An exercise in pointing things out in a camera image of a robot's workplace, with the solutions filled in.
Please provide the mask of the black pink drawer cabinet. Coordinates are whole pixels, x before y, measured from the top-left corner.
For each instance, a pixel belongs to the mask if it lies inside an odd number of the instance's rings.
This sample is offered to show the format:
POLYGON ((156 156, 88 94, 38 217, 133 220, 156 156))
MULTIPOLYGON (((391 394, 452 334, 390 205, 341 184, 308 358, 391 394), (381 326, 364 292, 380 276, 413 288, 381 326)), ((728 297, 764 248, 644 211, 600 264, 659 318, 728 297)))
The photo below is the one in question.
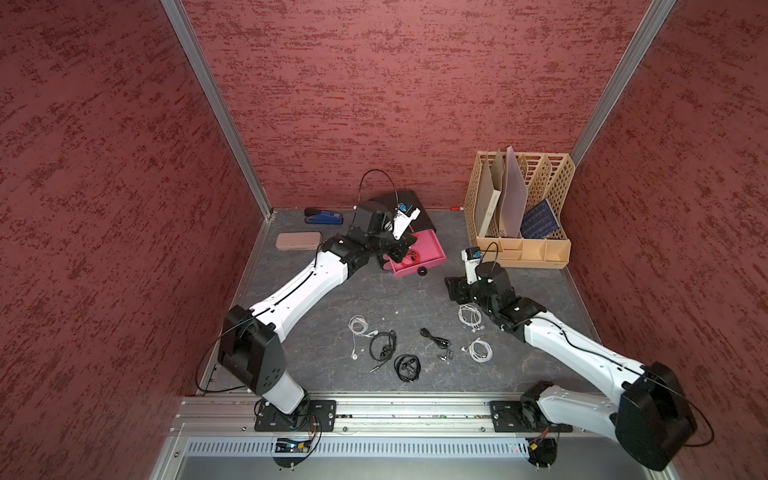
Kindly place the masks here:
POLYGON ((379 267, 391 272, 395 278, 413 274, 425 276, 429 269, 442 265, 447 257, 437 238, 437 228, 416 193, 413 190, 403 190, 399 193, 399 199, 401 203, 415 205, 421 210, 419 217, 410 225, 410 231, 417 236, 417 241, 411 249, 419 252, 420 263, 410 268, 402 268, 400 263, 389 261, 386 264, 378 263, 379 267))

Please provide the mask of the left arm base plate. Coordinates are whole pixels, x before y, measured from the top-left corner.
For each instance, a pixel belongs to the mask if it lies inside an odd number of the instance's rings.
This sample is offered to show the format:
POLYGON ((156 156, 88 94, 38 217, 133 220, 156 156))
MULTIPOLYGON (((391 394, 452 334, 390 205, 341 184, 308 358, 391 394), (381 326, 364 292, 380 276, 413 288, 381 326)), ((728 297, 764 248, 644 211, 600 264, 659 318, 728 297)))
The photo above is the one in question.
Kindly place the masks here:
POLYGON ((305 399, 290 414, 274 404, 260 400, 254 406, 256 432, 322 433, 332 432, 337 412, 334 400, 305 399))

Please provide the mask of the black earphones middle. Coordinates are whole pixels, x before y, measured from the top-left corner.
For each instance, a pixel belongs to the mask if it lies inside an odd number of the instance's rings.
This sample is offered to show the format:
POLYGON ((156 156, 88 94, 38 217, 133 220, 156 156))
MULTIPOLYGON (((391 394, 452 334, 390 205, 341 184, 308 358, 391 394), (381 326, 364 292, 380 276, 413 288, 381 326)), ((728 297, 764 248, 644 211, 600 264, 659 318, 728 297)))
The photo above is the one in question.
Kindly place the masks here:
POLYGON ((397 348, 397 333, 395 330, 381 331, 375 333, 370 340, 369 354, 376 362, 376 365, 369 370, 370 373, 376 372, 389 362, 397 348))

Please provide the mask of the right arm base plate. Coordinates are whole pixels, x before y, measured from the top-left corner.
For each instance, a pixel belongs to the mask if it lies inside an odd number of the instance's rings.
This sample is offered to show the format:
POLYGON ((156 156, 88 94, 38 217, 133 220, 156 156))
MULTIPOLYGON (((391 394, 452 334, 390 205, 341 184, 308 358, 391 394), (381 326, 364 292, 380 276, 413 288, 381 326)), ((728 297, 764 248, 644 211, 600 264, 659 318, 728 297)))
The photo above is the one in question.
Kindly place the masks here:
POLYGON ((490 418, 496 433, 571 433, 573 427, 546 419, 535 402, 491 401, 490 418))

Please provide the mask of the black earphones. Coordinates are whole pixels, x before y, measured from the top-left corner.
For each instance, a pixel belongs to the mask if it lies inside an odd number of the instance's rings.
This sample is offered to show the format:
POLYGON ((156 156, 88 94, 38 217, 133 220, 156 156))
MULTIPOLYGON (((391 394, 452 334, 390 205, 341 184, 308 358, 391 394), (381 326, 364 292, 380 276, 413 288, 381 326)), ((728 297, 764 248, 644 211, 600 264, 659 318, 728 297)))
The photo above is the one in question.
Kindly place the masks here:
POLYGON ((397 348, 397 333, 395 330, 381 331, 375 333, 370 340, 369 354, 376 362, 376 365, 369 370, 370 373, 376 372, 389 362, 397 348))
POLYGON ((422 327, 420 329, 420 335, 429 341, 431 341, 436 347, 438 347, 442 354, 438 358, 445 363, 449 363, 453 358, 453 352, 451 350, 451 341, 447 338, 433 335, 427 328, 422 327))
POLYGON ((395 372, 400 381, 413 383, 421 374, 421 362, 418 356, 413 354, 399 355, 393 363, 395 372))

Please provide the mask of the beige paper folder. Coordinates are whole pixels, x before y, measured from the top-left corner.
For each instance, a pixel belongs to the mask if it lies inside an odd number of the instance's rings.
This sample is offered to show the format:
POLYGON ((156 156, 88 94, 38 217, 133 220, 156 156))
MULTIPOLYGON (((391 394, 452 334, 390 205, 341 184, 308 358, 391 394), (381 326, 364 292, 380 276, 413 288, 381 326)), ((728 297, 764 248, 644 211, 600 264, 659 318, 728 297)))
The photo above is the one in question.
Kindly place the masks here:
POLYGON ((496 151, 492 157, 481 160, 480 179, 475 208, 478 237, 487 237, 493 224, 498 201, 503 190, 506 154, 496 151))

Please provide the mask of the black earphones right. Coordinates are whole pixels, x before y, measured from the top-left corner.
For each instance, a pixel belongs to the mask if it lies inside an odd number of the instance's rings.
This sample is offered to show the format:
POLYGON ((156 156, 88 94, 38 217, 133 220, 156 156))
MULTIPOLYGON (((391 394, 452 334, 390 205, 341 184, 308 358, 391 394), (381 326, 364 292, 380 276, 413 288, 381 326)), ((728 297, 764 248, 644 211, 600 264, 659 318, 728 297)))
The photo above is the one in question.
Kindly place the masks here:
POLYGON ((453 358, 453 352, 451 350, 451 341, 447 338, 433 335, 427 328, 422 327, 420 329, 420 335, 429 341, 431 341, 436 347, 438 347, 442 354, 438 358, 445 363, 449 363, 453 358))

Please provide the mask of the translucent grey folder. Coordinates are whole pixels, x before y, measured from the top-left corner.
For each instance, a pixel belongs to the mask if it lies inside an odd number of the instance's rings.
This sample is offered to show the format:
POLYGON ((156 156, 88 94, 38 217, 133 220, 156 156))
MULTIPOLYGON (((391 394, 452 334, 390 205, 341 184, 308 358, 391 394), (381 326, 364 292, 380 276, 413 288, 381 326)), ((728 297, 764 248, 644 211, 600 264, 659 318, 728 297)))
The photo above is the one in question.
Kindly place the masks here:
POLYGON ((506 150, 506 167, 503 180, 504 186, 499 207, 499 232, 502 237, 516 238, 520 236, 528 189, 512 146, 506 150))

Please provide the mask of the aluminium corner post left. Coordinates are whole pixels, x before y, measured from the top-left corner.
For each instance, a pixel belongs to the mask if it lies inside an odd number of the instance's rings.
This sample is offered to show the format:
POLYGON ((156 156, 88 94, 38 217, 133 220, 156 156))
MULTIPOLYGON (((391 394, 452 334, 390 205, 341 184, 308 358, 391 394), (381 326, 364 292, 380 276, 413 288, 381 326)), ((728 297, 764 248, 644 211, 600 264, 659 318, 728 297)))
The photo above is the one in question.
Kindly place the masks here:
POLYGON ((231 112, 226 105, 226 101, 216 82, 213 71, 205 58, 204 51, 194 32, 183 2, 178 0, 162 0, 161 5, 192 67, 197 81, 208 100, 211 110, 235 157, 243 177, 256 200, 262 216, 266 221, 271 221, 273 207, 257 176, 245 143, 242 140, 231 112))

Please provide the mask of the black earphones bottom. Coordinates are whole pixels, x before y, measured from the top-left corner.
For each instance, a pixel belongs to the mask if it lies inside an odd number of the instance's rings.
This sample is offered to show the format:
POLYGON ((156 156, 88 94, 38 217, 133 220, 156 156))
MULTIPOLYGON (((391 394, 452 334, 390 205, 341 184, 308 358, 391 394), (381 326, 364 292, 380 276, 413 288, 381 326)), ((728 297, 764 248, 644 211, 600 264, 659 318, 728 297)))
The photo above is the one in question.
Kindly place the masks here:
POLYGON ((413 354, 399 355, 393 363, 395 372, 400 381, 413 383, 421 374, 421 362, 418 356, 413 354))

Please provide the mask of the aluminium corner post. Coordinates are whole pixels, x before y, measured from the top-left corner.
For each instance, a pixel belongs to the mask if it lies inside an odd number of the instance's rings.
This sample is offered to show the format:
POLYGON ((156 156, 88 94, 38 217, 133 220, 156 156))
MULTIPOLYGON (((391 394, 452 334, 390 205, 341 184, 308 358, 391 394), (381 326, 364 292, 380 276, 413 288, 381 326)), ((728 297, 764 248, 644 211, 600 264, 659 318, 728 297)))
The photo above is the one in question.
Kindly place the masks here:
POLYGON ((583 162, 675 4, 675 0, 653 0, 649 3, 578 140, 571 149, 570 156, 576 167, 583 162))
POLYGON ((271 221, 273 207, 257 176, 245 143, 242 140, 231 112, 226 105, 226 101, 216 82, 213 71, 205 58, 204 51, 194 32, 183 2, 178 0, 162 0, 161 5, 192 67, 197 81, 208 100, 211 110, 235 157, 243 177, 256 200, 262 216, 266 221, 271 221))

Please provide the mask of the pink pencil case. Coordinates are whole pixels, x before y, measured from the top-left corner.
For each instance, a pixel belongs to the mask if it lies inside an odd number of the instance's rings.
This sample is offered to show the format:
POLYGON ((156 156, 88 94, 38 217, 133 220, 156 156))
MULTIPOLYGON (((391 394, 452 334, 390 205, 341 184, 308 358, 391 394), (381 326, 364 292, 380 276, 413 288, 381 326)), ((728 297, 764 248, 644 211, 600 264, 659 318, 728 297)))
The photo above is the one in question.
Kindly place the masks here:
POLYGON ((314 251, 322 239, 322 234, 317 231, 280 233, 276 248, 280 251, 314 251))

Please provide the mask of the beige file organizer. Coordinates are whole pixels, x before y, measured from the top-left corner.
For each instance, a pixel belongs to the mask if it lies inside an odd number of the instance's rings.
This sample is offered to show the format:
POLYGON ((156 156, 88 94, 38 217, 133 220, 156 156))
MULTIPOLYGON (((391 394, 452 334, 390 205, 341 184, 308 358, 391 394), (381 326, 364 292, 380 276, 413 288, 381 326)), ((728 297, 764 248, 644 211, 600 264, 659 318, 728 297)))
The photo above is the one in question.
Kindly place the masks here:
POLYGON ((574 174, 567 153, 477 152, 464 203, 470 245, 497 252, 506 268, 565 268, 560 213, 574 174))

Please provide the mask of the dark blue notebook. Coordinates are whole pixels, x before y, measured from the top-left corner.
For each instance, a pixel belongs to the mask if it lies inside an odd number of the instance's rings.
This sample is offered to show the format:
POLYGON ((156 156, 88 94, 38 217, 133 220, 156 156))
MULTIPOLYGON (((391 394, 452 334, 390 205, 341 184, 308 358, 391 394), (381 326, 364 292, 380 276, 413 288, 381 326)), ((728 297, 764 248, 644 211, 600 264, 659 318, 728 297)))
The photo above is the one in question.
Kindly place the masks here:
POLYGON ((547 199, 527 211, 520 226, 520 236, 525 239, 546 239, 556 233, 561 225, 547 199))

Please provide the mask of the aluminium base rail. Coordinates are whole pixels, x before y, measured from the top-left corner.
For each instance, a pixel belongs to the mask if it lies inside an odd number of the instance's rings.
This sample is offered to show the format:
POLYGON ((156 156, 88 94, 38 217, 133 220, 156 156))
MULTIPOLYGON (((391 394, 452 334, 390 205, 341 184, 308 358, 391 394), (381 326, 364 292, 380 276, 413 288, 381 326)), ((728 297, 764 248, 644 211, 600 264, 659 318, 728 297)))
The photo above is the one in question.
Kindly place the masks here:
MULTIPOLYGON (((347 437, 425 436, 483 437, 512 436, 547 438, 557 435, 609 435, 618 418, 618 408, 600 395, 579 394, 555 388, 542 395, 541 412, 546 419, 573 427, 571 433, 496 433, 490 418, 491 401, 520 401, 516 394, 416 394, 374 393, 315 394, 311 399, 334 400, 337 412, 332 432, 347 437)), ((299 438, 314 433, 256 432, 254 406, 259 402, 245 394, 216 394, 182 400, 170 432, 173 435, 285 435, 299 438)))

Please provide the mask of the blue black stapler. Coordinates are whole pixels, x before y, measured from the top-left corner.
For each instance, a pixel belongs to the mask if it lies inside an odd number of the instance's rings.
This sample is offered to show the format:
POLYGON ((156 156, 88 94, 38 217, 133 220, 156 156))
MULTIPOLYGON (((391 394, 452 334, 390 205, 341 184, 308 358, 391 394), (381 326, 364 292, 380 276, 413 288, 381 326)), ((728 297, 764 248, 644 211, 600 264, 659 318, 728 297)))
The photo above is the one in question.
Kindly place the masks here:
POLYGON ((313 225, 342 225, 344 217, 341 213, 319 208, 305 208, 304 222, 313 225))

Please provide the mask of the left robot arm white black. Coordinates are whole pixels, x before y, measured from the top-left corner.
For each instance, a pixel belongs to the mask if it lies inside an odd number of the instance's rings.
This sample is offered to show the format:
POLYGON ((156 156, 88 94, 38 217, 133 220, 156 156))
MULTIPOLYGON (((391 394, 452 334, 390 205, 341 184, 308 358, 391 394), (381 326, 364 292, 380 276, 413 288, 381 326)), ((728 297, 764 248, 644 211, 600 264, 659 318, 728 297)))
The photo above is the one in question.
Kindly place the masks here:
POLYGON ((306 393, 287 372, 282 343, 325 295, 371 259, 402 261, 417 241, 411 226, 420 215, 414 204, 359 204, 348 231, 325 240, 284 286, 250 307, 235 305, 227 312, 213 343, 218 364, 280 412, 294 413, 306 393))

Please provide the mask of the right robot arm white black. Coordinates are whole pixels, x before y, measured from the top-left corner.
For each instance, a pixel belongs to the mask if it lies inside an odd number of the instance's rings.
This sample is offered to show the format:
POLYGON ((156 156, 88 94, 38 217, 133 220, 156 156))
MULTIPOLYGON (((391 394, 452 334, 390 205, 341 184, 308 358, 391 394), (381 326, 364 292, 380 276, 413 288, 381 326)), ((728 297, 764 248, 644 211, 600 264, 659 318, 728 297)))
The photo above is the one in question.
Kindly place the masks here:
POLYGON ((640 465, 664 470, 694 447, 702 411, 666 365, 645 365, 582 335, 540 303, 518 295, 507 272, 479 263, 471 275, 444 280, 449 298, 484 312, 501 331, 559 360, 597 389, 584 394, 540 381, 525 391, 514 417, 542 440, 570 426, 617 442, 640 465))

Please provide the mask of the white earphones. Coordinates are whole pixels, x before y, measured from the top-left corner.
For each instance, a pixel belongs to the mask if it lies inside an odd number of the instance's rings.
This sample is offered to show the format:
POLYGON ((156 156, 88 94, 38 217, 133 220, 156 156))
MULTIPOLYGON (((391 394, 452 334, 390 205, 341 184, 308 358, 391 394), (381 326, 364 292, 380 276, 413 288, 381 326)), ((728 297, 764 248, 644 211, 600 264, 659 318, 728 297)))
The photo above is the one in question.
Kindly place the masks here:
POLYGON ((475 305, 460 305, 457 315, 459 321, 464 326, 470 328, 472 332, 478 332, 484 329, 484 325, 482 324, 482 314, 475 305))
POLYGON ((467 346, 462 347, 461 351, 468 354, 474 362, 479 364, 491 361, 494 355, 491 345, 482 338, 474 339, 467 346))
POLYGON ((352 347, 352 352, 351 352, 350 358, 352 360, 357 360, 358 359, 357 347, 356 347, 357 339, 358 338, 373 338, 375 335, 377 335, 379 333, 379 331, 375 330, 375 329, 371 330, 370 326, 369 326, 369 323, 361 315, 354 315, 354 316, 352 316, 348 320, 348 322, 347 322, 347 327, 348 327, 349 331, 351 332, 352 338, 353 338, 353 347, 352 347))

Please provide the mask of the aluminium corner post right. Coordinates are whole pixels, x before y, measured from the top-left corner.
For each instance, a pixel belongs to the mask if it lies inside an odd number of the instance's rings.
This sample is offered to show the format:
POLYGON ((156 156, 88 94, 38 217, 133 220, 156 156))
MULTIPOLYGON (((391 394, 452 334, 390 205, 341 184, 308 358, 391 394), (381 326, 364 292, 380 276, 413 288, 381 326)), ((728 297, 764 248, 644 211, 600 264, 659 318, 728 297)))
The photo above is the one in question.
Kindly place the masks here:
POLYGON ((675 4, 675 0, 653 0, 649 3, 578 140, 571 149, 570 156, 576 167, 583 162, 675 4))

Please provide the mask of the red earphones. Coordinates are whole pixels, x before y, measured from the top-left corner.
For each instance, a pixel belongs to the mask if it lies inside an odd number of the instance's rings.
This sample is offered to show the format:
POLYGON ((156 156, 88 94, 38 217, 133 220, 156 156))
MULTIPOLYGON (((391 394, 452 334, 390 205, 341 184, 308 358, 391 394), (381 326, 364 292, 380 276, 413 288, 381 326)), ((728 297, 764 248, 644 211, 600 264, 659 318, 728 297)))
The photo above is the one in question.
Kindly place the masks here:
POLYGON ((405 257, 403 258, 402 262, 400 263, 402 268, 410 268, 414 265, 418 265, 420 263, 420 255, 419 252, 416 250, 409 250, 405 257))

